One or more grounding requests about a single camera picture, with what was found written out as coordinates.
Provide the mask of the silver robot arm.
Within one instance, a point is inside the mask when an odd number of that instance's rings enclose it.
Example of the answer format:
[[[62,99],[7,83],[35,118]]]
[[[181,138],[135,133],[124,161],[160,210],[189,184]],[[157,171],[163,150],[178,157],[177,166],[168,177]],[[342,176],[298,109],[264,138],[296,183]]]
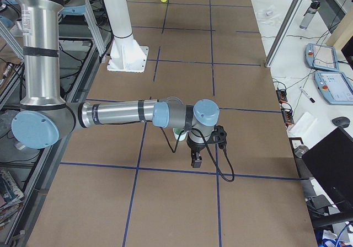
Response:
[[[191,166],[211,144],[223,146],[218,125],[220,110],[208,99],[185,105],[176,97],[115,104],[67,103],[60,94],[58,15],[64,8],[80,9],[85,0],[16,0],[22,12],[25,97],[12,121],[14,137],[25,146],[44,149],[69,133],[95,125],[151,122],[178,128],[187,135]]]

